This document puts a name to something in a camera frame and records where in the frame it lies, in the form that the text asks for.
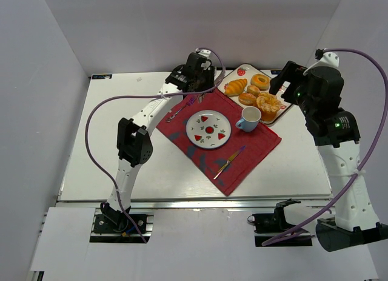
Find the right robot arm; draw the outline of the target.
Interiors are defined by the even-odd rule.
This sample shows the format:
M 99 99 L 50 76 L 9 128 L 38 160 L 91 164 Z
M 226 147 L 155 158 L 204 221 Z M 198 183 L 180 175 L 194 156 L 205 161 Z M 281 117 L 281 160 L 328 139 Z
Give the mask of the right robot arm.
M 300 108 L 327 171 L 333 198 L 314 212 L 301 202 L 278 203 L 274 216 L 281 232 L 263 246 L 282 243 L 308 232 L 328 252 L 387 239 L 387 225 L 380 222 L 370 202 L 364 166 L 372 155 L 371 144 L 360 157 L 360 132 L 355 117 L 340 107 L 344 80 L 339 71 L 340 49 L 318 49 L 309 67 L 287 62 L 271 81 L 274 94 L 289 86 L 284 101 Z

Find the croissant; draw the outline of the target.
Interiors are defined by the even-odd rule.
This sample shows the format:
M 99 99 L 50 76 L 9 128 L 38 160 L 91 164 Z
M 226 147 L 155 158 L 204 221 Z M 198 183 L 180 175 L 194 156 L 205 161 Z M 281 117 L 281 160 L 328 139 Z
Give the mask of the croissant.
M 237 79 L 226 84 L 224 94 L 226 96 L 238 96 L 243 93 L 247 85 L 247 79 Z

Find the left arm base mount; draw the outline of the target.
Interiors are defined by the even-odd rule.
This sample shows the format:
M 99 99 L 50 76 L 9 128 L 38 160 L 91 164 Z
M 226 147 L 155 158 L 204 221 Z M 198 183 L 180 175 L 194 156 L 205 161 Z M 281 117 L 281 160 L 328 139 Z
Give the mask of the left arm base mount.
M 95 213 L 90 243 L 125 243 L 125 244 L 146 244 L 153 229 L 153 215 L 151 214 L 130 214 L 130 220 L 119 209 L 114 210 L 108 203 L 102 202 L 100 209 Z

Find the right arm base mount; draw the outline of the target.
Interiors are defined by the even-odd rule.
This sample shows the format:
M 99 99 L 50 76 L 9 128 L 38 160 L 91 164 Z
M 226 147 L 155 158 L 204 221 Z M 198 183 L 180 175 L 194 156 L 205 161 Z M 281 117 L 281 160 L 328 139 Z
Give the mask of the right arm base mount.
M 257 213 L 248 216 L 248 224 L 254 227 L 255 246 L 257 248 L 262 247 L 262 242 L 265 242 L 271 237 L 294 227 L 292 223 L 286 222 L 284 208 L 288 206 L 291 206 L 293 209 L 299 207 L 297 209 L 298 212 L 301 210 L 301 208 L 307 208 L 307 215 L 302 217 L 301 220 L 296 221 L 296 224 L 302 222 L 305 218 L 308 218 L 313 214 L 311 209 L 303 205 L 301 201 L 288 199 L 277 203 L 274 211 L 271 213 Z M 269 245 L 269 247 L 307 247 L 312 245 L 312 236 L 307 231 L 303 231 L 295 238 L 283 240 L 281 242 Z

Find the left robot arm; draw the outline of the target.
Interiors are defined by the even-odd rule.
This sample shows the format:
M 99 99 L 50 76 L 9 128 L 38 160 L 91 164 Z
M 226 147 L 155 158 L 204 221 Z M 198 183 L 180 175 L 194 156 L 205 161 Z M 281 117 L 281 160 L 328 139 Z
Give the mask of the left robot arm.
M 176 67 L 166 78 L 158 97 L 152 99 L 130 119 L 118 123 L 116 147 L 118 171 L 115 189 L 109 199 L 101 204 L 101 212 L 116 232 L 123 232 L 130 225 L 125 216 L 131 207 L 131 194 L 137 174 L 151 157 L 151 135 L 159 122 L 187 95 L 214 87 L 215 67 L 208 49 L 196 49 L 184 65 Z

